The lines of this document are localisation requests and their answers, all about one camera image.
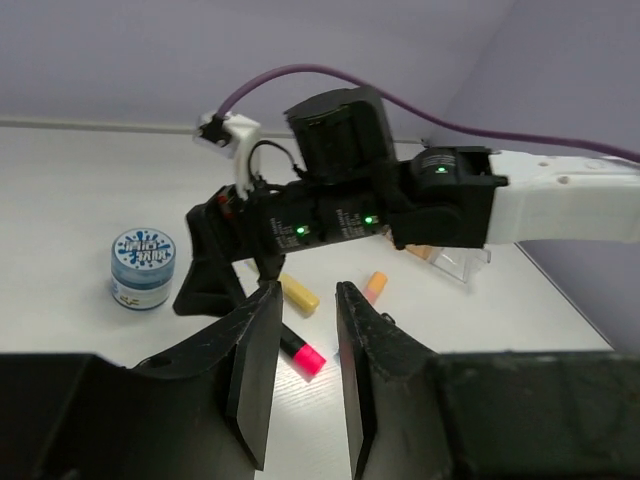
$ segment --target orange marker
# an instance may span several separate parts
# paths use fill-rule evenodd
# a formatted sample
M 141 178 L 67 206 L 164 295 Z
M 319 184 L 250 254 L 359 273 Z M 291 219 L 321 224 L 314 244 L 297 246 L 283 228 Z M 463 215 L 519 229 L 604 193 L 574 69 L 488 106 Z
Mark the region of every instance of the orange marker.
M 364 297 L 369 300 L 369 303 L 373 305 L 376 303 L 376 300 L 382 293 L 382 290 L 384 290 L 384 286 L 386 284 L 387 276 L 382 272 L 376 272 L 369 279 L 367 286 L 364 287 L 362 295 L 364 295 Z

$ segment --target blue jar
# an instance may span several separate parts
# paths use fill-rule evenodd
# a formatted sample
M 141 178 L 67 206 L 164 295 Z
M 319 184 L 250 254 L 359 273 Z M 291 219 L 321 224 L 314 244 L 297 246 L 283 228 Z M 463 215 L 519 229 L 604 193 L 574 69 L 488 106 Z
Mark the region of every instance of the blue jar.
M 153 228 L 124 232 L 111 247 L 111 293 L 132 310 L 150 310 L 171 294 L 176 247 Z

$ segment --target black cable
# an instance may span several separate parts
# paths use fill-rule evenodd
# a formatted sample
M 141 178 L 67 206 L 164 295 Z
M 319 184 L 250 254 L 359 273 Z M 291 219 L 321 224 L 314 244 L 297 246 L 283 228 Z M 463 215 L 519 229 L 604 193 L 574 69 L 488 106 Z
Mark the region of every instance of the black cable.
M 305 175 L 305 171 L 302 170 L 297 164 L 296 164 L 296 160 L 295 158 L 293 158 L 293 155 L 291 154 L 291 152 L 289 150 L 287 150 L 286 148 L 284 148 L 282 145 L 280 145 L 279 143 L 276 142 L 272 142 L 271 140 L 260 140 L 259 142 L 257 142 L 253 148 L 251 149 L 251 151 L 249 152 L 249 158 L 247 160 L 247 168 L 249 169 L 249 179 L 251 180 L 251 183 L 253 183 L 254 186 L 257 186 L 258 183 L 260 183 L 261 185 L 265 186 L 265 187 L 270 187 L 272 190 L 280 190 L 282 188 L 281 185 L 271 185 L 271 184 L 267 184 L 265 182 L 265 180 L 262 177 L 258 177 L 256 178 L 256 176 L 253 174 L 253 169 L 251 168 L 251 160 L 253 159 L 253 154 L 255 153 L 255 151 L 261 147 L 262 145 L 268 145 L 270 147 L 274 147 L 277 148 L 278 150 L 280 150 L 281 152 L 284 152 L 284 154 L 289 157 L 289 161 L 291 162 L 291 168 L 293 168 L 293 171 L 296 173 L 296 175 L 298 175 L 299 178 L 303 178 Z

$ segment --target yellow object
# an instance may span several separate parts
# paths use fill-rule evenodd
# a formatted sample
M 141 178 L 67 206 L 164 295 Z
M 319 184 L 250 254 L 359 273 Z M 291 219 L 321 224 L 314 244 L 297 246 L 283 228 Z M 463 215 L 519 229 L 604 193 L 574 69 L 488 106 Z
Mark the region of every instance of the yellow object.
M 387 276 L 382 272 L 376 272 L 371 275 L 371 278 L 369 279 L 367 286 L 364 287 L 362 294 L 367 300 L 369 300 L 371 305 L 373 305 L 382 293 L 382 290 L 384 290 L 386 284 Z
M 257 271 L 254 262 L 246 263 L 253 271 Z M 311 314 L 318 308 L 318 305 L 320 305 L 320 299 L 291 275 L 281 273 L 278 280 L 282 285 L 282 292 L 304 313 Z

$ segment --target gray wall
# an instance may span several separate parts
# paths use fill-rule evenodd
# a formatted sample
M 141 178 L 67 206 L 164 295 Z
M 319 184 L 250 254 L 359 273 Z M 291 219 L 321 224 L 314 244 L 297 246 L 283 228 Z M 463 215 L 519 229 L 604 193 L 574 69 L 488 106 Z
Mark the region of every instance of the gray wall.
M 0 119 L 191 127 L 287 63 L 323 63 L 444 110 L 514 0 L 2 0 Z M 318 75 L 266 85 L 242 113 L 270 130 Z M 422 120 L 392 108 L 394 133 Z
M 640 150 L 640 2 L 519 0 L 449 120 Z M 437 130 L 433 143 L 583 153 Z M 640 351 L 640 245 L 528 242 L 534 261 L 611 343 Z

